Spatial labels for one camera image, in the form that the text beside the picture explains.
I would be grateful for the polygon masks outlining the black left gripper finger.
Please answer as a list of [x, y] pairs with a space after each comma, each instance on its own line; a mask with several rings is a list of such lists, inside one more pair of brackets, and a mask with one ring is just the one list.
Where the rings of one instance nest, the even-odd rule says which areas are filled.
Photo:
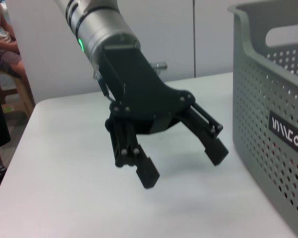
[[205, 153], [214, 166], [218, 166], [228, 155], [227, 148], [218, 138], [219, 133], [223, 129], [223, 125], [197, 103], [176, 113], [175, 118], [181, 121], [198, 137], [205, 148]]
[[138, 143], [132, 123], [118, 118], [108, 118], [105, 127], [110, 134], [115, 166], [137, 167], [136, 173], [145, 189], [153, 188], [160, 174], [153, 161]]

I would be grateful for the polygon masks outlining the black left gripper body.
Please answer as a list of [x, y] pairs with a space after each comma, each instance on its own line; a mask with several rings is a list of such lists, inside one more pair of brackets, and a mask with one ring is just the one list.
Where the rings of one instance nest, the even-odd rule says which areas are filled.
[[189, 91], [167, 86], [137, 48], [104, 50], [100, 59], [100, 73], [115, 99], [107, 129], [120, 122], [132, 124], [137, 134], [165, 131], [195, 103]]

